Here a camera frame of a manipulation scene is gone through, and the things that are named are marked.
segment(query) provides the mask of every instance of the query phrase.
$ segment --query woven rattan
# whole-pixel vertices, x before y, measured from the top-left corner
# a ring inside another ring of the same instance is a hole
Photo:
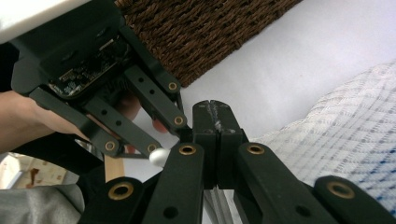
[[[127,23],[183,87],[300,0],[118,0]]]

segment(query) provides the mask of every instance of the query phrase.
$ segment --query gray cloth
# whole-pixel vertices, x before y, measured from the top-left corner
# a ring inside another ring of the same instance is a hole
[[[77,223],[83,210],[77,185],[0,190],[0,223]]]

